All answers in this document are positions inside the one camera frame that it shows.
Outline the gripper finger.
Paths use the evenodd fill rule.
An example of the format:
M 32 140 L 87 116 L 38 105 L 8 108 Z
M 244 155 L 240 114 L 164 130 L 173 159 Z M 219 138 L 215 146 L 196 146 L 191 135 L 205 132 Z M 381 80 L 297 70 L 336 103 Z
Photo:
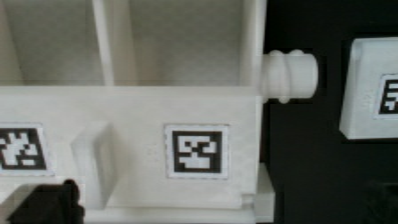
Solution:
M 8 217 L 9 224 L 84 224 L 86 208 L 79 200 L 73 179 L 61 184 L 41 184 Z

